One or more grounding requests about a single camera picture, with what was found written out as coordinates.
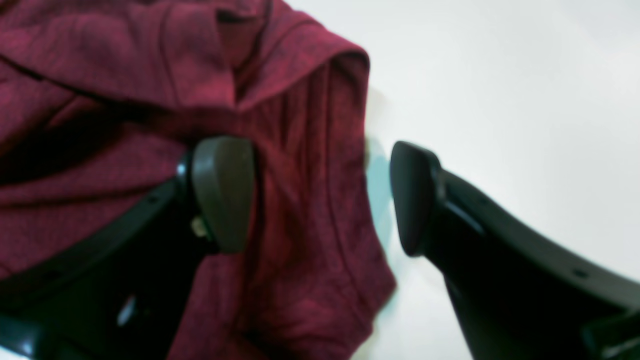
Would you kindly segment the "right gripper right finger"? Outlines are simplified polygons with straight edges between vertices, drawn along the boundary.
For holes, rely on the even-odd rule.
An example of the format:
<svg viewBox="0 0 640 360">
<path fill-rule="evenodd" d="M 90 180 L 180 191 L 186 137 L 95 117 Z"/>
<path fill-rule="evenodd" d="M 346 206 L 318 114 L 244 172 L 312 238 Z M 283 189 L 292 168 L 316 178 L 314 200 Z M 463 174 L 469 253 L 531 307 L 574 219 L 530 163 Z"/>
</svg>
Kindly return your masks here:
<svg viewBox="0 0 640 360">
<path fill-rule="evenodd" d="M 637 360 L 639 283 L 512 216 L 435 153 L 394 144 L 398 237 L 442 274 L 474 360 Z"/>
</svg>

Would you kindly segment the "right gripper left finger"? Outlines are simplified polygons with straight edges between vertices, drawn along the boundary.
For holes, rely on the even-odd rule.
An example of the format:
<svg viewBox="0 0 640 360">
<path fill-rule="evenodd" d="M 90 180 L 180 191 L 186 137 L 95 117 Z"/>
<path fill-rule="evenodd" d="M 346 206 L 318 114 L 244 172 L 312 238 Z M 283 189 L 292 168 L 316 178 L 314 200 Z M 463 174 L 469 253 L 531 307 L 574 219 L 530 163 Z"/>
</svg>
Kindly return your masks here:
<svg viewBox="0 0 640 360">
<path fill-rule="evenodd" d="M 3 360 L 164 360 L 208 255 L 246 248 L 249 139 L 208 137 L 176 175 L 60 254 L 1 282 Z"/>
</svg>

